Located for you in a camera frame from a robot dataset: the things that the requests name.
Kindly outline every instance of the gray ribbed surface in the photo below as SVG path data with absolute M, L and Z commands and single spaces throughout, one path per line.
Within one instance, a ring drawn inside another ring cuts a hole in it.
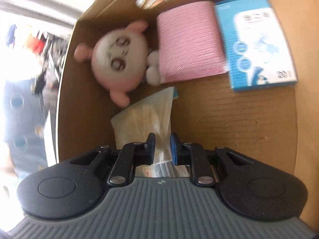
M 297 218 L 262 223 L 238 216 L 214 190 L 196 187 L 189 178 L 135 178 L 127 187 L 111 189 L 84 216 L 61 222 L 26 217 L 9 235 L 13 239 L 310 239 L 315 233 Z

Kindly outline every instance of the blue and white box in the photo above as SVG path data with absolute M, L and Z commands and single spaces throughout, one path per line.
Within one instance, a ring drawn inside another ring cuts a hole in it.
M 297 82 L 286 38 L 268 0 L 225 0 L 215 10 L 234 91 Z

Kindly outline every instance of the pink padded envelope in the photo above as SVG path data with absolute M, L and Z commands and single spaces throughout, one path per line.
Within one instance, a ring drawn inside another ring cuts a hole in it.
M 213 2 L 194 2 L 163 12 L 157 26 L 162 82 L 226 72 Z

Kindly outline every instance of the cardboard box wall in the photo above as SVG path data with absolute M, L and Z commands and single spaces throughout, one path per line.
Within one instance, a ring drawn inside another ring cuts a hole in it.
M 156 17 L 165 10 L 199 0 L 168 0 L 143 10 L 136 0 L 96 0 L 76 23 L 59 91 L 57 148 L 60 161 L 108 144 L 115 148 L 110 119 L 120 110 L 94 79 L 90 63 L 77 64 L 80 42 L 94 46 L 113 28 L 137 19 L 150 23 L 149 46 L 156 49 Z M 308 188 L 301 218 L 319 231 L 319 0 L 270 0 L 285 31 L 299 82 L 234 93 L 228 75 L 175 84 L 172 131 L 182 141 L 212 149 L 224 145 L 281 170 L 295 174 Z M 141 85 L 132 103 L 170 85 Z

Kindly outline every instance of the plush toy eye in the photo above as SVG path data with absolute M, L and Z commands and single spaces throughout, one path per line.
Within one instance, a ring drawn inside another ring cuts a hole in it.
M 111 61 L 111 68 L 115 71 L 123 71 L 126 67 L 126 63 L 122 58 L 114 58 Z
M 131 43 L 131 39 L 125 36 L 121 36 L 117 38 L 115 41 L 115 45 L 120 47 L 127 47 Z

